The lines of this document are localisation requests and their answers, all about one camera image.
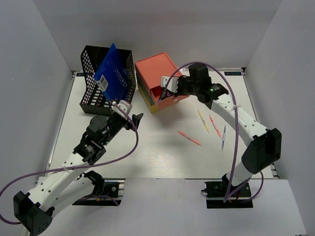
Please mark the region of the yellow bottom drawer box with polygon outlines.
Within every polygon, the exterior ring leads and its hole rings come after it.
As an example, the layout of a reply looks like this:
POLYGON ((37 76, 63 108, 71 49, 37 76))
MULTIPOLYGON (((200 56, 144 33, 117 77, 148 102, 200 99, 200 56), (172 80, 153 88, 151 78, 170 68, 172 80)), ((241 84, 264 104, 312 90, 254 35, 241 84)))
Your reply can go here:
POLYGON ((157 107, 157 105, 154 104, 153 106, 151 106, 150 103, 146 101, 146 99, 145 99, 145 97, 144 97, 144 95, 143 95, 142 92, 140 92, 140 94, 141 94, 141 96, 142 96, 142 98, 143 98, 145 104, 147 105, 147 107, 148 107, 148 109, 149 109, 149 111, 150 111, 151 113, 157 112, 157 111, 159 110, 159 108, 157 107))

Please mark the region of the green drawer box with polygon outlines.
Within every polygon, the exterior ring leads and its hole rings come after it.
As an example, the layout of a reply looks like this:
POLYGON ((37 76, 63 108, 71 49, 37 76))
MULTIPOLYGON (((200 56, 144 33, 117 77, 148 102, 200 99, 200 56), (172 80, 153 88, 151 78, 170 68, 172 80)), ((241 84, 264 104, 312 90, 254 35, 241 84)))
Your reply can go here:
POLYGON ((150 97, 150 95, 148 94, 148 92, 146 91, 146 89, 144 88, 142 81, 137 80, 137 85, 138 85, 139 91, 143 93, 146 101, 149 102, 151 106, 153 106, 154 102, 153 102, 152 98, 150 97))

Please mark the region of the salmon top drawer box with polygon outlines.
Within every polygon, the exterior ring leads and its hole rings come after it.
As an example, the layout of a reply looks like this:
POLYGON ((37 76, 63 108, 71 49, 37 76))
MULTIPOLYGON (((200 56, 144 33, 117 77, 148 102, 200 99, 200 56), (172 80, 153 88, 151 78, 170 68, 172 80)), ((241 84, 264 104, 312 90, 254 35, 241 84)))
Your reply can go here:
POLYGON ((154 104, 157 105, 159 110, 188 98, 187 95, 182 95, 178 97, 174 97, 171 95, 166 97, 161 102, 159 102, 158 100, 162 92, 162 88, 160 86, 161 77, 171 76, 171 74, 176 69, 177 66, 166 52, 139 60, 135 63, 137 80, 142 81, 144 88, 152 98, 154 104))

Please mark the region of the yellow thin pen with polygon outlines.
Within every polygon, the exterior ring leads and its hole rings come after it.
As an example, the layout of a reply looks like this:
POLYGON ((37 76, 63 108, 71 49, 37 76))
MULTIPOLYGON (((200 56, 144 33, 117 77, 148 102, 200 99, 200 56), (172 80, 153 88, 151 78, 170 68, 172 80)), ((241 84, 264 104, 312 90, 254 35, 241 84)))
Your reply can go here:
POLYGON ((202 123, 203 123, 203 125, 204 125, 204 127, 205 127, 205 129, 207 131, 207 133, 210 133, 209 127, 208 127, 208 125, 207 125, 207 123, 206 123, 202 113, 200 112, 199 109, 197 110, 197 112, 198 112, 198 115, 199 115, 199 117, 200 117, 200 119, 201 119, 201 121, 202 121, 202 123))

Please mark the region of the orange thin pen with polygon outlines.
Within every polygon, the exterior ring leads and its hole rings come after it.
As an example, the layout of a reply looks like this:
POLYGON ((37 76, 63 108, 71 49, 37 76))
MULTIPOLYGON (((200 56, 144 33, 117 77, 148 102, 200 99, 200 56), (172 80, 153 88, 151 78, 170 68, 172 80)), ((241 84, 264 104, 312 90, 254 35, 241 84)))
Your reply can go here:
POLYGON ((182 131, 177 131, 178 134, 180 134, 181 136, 185 137, 186 139, 190 140, 191 142, 195 143, 196 145, 198 146, 202 146, 202 144, 200 142, 198 142, 197 140, 189 137, 187 134, 185 134, 184 132, 182 131))

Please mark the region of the blue plastic folder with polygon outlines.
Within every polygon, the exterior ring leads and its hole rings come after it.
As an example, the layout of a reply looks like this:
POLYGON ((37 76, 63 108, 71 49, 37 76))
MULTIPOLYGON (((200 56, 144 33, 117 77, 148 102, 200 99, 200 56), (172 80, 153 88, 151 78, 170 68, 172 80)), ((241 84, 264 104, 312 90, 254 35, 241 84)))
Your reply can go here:
POLYGON ((99 65, 94 80, 106 100, 126 100, 128 77, 116 45, 112 43, 99 65))

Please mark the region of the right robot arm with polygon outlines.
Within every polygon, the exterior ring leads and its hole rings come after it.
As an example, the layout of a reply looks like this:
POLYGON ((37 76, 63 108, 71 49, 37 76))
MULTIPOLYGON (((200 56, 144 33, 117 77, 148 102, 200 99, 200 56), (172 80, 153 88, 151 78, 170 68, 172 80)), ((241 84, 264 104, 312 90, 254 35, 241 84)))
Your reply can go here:
POLYGON ((174 74, 165 84, 165 89, 175 96, 194 95, 200 103, 223 118, 235 130, 235 145, 231 170, 222 177, 225 199, 239 192, 252 176, 281 157, 282 134, 280 130, 269 129, 251 117, 236 101, 230 83, 216 68, 213 70, 225 85, 213 83, 203 62, 187 63, 188 76, 174 74))

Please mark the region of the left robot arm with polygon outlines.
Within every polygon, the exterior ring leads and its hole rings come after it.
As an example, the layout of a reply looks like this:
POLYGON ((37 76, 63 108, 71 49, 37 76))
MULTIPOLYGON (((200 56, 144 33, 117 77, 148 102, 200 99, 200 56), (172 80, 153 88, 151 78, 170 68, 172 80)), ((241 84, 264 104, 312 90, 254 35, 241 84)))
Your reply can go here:
POLYGON ((105 146, 121 129, 137 132, 143 114, 129 117, 116 109, 110 117, 91 119, 80 143, 58 169, 28 192, 13 198, 14 215, 32 236, 43 233, 53 218, 79 198, 100 196, 104 178, 89 168, 105 154, 105 146))

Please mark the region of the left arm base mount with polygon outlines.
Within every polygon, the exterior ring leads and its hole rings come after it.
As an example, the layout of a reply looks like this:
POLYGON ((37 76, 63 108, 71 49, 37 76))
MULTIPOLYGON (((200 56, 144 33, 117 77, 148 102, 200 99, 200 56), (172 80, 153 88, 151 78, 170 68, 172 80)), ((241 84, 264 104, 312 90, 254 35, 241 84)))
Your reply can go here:
POLYGON ((123 199, 124 179, 105 179, 103 187, 92 194, 81 197, 73 206, 118 207, 123 199))

